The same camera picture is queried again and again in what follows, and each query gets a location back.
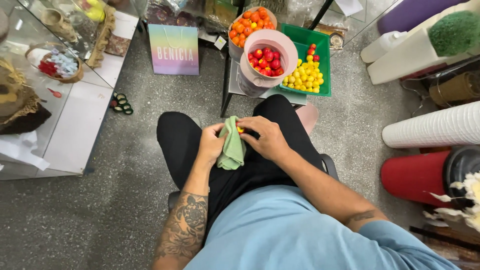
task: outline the red cylinder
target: red cylinder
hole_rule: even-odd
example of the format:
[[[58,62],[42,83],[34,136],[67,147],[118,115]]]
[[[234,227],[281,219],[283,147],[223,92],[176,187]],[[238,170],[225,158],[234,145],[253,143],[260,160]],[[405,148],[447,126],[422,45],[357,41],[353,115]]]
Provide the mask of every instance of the red cylinder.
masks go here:
[[[429,192],[445,195],[443,167],[450,151],[391,158],[381,170],[382,184],[393,196],[437,207],[451,208]]]

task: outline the price tag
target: price tag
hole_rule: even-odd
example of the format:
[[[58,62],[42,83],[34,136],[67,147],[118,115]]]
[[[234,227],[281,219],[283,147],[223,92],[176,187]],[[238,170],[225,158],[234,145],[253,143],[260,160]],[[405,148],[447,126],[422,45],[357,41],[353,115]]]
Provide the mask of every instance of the price tag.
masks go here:
[[[224,40],[222,36],[218,36],[218,38],[216,39],[214,45],[215,45],[218,49],[222,49],[223,46],[225,46],[226,43],[227,43],[227,41]]]

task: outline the man's right hand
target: man's right hand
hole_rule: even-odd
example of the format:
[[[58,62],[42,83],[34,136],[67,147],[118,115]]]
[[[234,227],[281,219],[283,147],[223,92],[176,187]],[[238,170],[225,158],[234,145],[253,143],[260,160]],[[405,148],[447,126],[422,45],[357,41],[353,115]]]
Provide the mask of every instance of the man's right hand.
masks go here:
[[[270,122],[265,117],[245,117],[238,120],[237,126],[251,129],[260,135],[258,140],[246,133],[241,134],[240,138],[268,160],[277,162],[293,151],[288,146],[278,124]]]

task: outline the light blue t-shirt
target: light blue t-shirt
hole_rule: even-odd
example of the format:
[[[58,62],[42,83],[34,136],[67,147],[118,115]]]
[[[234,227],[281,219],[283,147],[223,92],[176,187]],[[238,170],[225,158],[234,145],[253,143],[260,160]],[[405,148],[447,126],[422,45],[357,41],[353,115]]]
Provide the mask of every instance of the light blue t-shirt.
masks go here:
[[[186,270],[458,270],[388,221],[358,233],[319,213],[291,186],[252,190],[214,222]]]

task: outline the person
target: person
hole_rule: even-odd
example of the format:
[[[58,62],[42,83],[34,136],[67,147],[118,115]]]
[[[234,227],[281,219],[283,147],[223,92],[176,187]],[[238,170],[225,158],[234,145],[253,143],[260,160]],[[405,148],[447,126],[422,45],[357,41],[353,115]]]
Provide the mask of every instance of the person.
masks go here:
[[[245,165],[215,165],[224,124],[165,112],[157,138],[181,189],[153,270],[458,269],[324,172],[289,101],[273,95],[238,126]]]

